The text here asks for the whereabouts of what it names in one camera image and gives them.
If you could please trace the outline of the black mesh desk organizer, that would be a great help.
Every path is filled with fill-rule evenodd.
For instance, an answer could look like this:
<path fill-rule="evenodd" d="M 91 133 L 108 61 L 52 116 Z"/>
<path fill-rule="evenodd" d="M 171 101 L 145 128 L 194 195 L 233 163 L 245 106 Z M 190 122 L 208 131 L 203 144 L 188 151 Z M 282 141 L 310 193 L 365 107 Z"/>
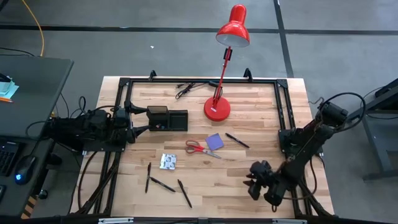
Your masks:
<path fill-rule="evenodd" d="M 150 131 L 188 131 L 188 111 L 169 110 L 167 106 L 148 106 Z"/>

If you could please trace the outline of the red grey scissors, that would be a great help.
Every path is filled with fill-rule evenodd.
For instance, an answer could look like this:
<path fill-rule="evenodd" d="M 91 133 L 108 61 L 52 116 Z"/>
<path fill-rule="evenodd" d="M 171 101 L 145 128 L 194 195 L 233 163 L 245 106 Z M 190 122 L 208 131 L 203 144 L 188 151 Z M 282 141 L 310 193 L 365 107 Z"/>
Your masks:
<path fill-rule="evenodd" d="M 207 154 L 209 156 L 215 157 L 217 159 L 221 159 L 220 156 L 218 156 L 214 152 L 210 151 L 209 149 L 206 149 L 205 147 L 201 146 L 200 143 L 197 142 L 197 141 L 187 140 L 185 142 L 185 144 L 186 144 L 185 151 L 188 154 L 193 154 L 195 152 L 200 152 L 200 153 L 204 153 L 204 154 Z"/>

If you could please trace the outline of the silver metal bracket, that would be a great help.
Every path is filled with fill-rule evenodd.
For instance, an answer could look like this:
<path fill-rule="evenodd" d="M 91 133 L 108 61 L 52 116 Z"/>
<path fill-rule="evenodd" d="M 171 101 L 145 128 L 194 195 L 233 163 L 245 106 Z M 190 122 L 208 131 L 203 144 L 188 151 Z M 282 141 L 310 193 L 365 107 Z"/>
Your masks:
<path fill-rule="evenodd" d="M 307 224 L 306 220 L 298 220 L 298 219 L 273 219 L 272 224 Z"/>
<path fill-rule="evenodd" d="M 133 224 L 133 217 L 100 218 L 98 224 Z"/>

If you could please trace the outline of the black metal stand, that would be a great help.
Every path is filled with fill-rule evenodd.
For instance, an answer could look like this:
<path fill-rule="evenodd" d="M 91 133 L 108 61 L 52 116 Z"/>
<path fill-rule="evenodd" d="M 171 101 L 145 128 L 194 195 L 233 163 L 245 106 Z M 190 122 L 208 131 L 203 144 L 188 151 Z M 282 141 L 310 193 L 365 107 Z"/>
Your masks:
<path fill-rule="evenodd" d="M 393 166 L 389 157 L 398 153 L 398 78 L 366 95 L 374 98 L 360 103 L 359 109 L 348 116 L 348 121 L 362 119 L 379 167 L 379 172 L 365 175 L 363 180 L 398 177 L 398 166 Z"/>

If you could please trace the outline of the grey desk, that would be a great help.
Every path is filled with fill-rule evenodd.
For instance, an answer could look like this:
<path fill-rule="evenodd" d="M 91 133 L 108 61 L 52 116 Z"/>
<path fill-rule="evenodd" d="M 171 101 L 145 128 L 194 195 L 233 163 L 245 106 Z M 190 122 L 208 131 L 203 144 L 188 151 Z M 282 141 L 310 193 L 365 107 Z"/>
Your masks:
<path fill-rule="evenodd" d="M 40 136 L 72 66 L 69 59 L 0 56 L 0 73 L 11 77 L 18 86 L 12 103 L 0 102 L 0 140 L 25 144 L 16 157 L 18 161 L 23 156 L 35 157 L 28 183 L 16 184 L 13 170 L 8 176 L 0 175 L 0 185 L 6 188 L 0 199 L 0 222 L 8 217 L 20 218 L 34 191 L 54 145 L 52 140 L 42 140 Z"/>

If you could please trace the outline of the black pen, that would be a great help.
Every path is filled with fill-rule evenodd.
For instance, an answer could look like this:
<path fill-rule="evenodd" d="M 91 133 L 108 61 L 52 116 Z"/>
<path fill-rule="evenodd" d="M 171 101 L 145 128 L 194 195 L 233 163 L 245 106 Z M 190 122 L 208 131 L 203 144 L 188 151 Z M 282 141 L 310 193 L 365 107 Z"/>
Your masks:
<path fill-rule="evenodd" d="M 230 139 L 234 140 L 235 142 L 237 142 L 238 144 L 242 145 L 243 147 L 245 147 L 245 148 L 247 148 L 247 149 L 250 149 L 250 147 L 249 147 L 246 143 L 242 142 L 241 140 L 239 140 L 238 138 L 232 136 L 231 134 L 225 133 L 225 135 L 226 135 L 228 138 L 230 138 Z"/>
<path fill-rule="evenodd" d="M 161 185 L 162 187 L 166 188 L 167 190 L 171 191 L 171 192 L 176 192 L 173 188 L 169 187 L 168 185 L 162 183 L 161 181 L 157 180 L 154 177 L 150 177 L 150 180 L 155 182 L 156 184 Z"/>
<path fill-rule="evenodd" d="M 190 208 L 192 208 L 191 201 L 190 201 L 190 199 L 189 199 L 189 197 L 188 197 L 188 195 L 187 195 L 187 193 L 186 193 L 186 191 L 185 191 L 185 189 L 184 189 L 184 186 L 183 186 L 183 184 L 182 184 L 182 181 L 181 181 L 180 179 L 177 179 L 177 182 L 178 182 L 178 185 L 180 186 L 180 189 L 181 189 L 181 191 L 182 191 L 182 193 L 183 193 L 183 196 L 185 197 L 185 200 L 186 200 L 187 203 L 188 203 L 188 206 L 189 206 Z"/>
<path fill-rule="evenodd" d="M 151 171 L 151 162 L 150 162 L 150 163 L 148 164 L 148 166 L 147 166 L 145 193 L 147 193 L 148 188 L 149 188 L 150 171 Z"/>

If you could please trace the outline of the red desk lamp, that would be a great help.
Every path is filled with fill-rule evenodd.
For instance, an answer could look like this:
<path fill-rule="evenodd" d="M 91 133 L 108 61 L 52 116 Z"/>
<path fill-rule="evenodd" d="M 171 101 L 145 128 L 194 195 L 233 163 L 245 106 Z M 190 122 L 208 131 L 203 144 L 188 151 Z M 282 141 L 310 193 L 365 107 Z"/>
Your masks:
<path fill-rule="evenodd" d="M 204 104 L 204 113 L 212 121 L 225 120 L 230 112 L 231 105 L 229 101 L 222 97 L 222 84 L 228 62 L 231 60 L 233 47 L 247 47 L 250 44 L 249 32 L 245 26 L 247 9 L 243 4 L 236 4 L 232 7 L 229 21 L 224 24 L 216 34 L 216 40 L 226 46 L 223 55 L 223 69 L 219 84 L 212 98 L 206 100 Z"/>

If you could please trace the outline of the stack of papers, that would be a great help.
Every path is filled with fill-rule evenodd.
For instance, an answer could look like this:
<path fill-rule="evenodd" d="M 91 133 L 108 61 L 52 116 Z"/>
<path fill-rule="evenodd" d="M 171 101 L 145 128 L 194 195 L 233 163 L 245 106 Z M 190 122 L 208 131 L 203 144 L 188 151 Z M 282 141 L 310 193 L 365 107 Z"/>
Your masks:
<path fill-rule="evenodd" d="M 0 73 L 0 97 L 10 100 L 19 86 L 9 76 Z"/>

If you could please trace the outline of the black computer mouse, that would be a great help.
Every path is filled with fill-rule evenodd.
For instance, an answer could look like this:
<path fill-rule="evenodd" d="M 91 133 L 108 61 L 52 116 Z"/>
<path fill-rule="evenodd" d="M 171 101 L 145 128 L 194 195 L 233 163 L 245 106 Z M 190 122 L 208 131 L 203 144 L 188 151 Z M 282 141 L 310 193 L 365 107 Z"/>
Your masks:
<path fill-rule="evenodd" d="M 23 156 L 16 164 L 14 172 L 15 183 L 17 185 L 24 185 L 30 181 L 33 175 L 35 163 L 37 158 L 32 155 Z"/>

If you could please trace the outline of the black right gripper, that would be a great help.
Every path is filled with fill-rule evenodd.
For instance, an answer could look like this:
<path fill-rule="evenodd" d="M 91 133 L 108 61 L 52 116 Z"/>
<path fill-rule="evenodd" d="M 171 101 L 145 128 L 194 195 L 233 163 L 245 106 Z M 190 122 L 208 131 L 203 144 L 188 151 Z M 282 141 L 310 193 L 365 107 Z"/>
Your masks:
<path fill-rule="evenodd" d="M 250 174 L 246 175 L 250 180 L 243 183 L 249 186 L 248 193 L 253 199 L 258 199 L 261 188 L 270 187 L 274 182 L 274 172 L 267 161 L 255 162 L 249 169 Z"/>

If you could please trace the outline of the black keyboard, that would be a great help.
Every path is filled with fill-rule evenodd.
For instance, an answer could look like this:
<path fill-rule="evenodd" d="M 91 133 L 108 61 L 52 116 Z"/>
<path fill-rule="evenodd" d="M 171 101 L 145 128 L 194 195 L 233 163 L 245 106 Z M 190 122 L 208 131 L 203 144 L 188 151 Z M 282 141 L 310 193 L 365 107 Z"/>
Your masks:
<path fill-rule="evenodd" d="M 8 176 L 19 153 L 18 142 L 0 141 L 0 176 Z"/>

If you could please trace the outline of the black aluminium table frame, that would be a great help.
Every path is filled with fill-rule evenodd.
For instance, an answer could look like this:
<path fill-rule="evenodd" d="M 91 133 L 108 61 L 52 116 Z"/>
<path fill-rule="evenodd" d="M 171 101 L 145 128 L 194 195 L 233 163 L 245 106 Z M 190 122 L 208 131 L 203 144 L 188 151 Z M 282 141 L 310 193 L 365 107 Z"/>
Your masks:
<path fill-rule="evenodd" d="M 204 112 L 205 101 L 213 96 L 213 87 L 199 80 L 181 98 L 176 98 L 175 85 L 182 78 L 167 81 L 135 83 L 132 102 L 140 107 L 165 105 L 172 110 L 188 110 L 188 131 L 146 131 L 121 155 L 116 177 L 112 216 L 128 217 L 200 217 L 200 218 L 272 218 L 294 216 L 290 194 L 276 211 L 263 198 L 253 200 L 243 183 L 252 163 L 268 161 L 276 168 L 284 160 L 277 133 L 291 125 L 303 127 L 313 118 L 312 101 L 308 99 L 304 80 L 290 78 L 287 86 L 275 78 L 227 78 L 224 96 L 231 103 L 231 113 L 222 122 L 209 120 Z M 218 133 L 224 143 L 214 150 L 217 159 L 204 153 L 188 154 L 187 140 L 194 140 L 209 149 L 205 139 Z M 246 143 L 250 149 L 228 138 L 225 133 Z M 162 154 L 175 154 L 175 170 L 160 169 Z M 171 192 L 149 180 L 145 193 L 147 166 L 150 176 L 173 188 Z M 191 201 L 188 206 L 178 185 L 182 181 Z"/>

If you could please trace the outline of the purple sticky note pad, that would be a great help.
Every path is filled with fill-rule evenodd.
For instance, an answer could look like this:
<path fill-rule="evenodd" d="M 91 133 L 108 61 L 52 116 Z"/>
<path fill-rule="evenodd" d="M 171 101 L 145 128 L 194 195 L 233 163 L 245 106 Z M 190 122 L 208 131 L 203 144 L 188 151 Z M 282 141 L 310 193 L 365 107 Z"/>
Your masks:
<path fill-rule="evenodd" d="M 218 133 L 208 136 L 205 141 L 211 151 L 217 150 L 224 146 L 224 143 Z"/>

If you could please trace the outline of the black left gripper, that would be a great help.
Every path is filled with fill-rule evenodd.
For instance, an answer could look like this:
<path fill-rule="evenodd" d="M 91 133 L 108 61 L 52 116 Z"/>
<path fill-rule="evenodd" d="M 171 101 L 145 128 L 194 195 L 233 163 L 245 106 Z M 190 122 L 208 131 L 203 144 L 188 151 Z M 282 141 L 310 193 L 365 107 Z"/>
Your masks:
<path fill-rule="evenodd" d="M 149 129 L 149 126 L 132 127 L 131 115 L 146 113 L 148 108 L 135 106 L 132 102 L 125 102 L 125 108 L 117 107 L 114 111 L 114 127 L 121 139 L 135 143 L 137 137 Z"/>

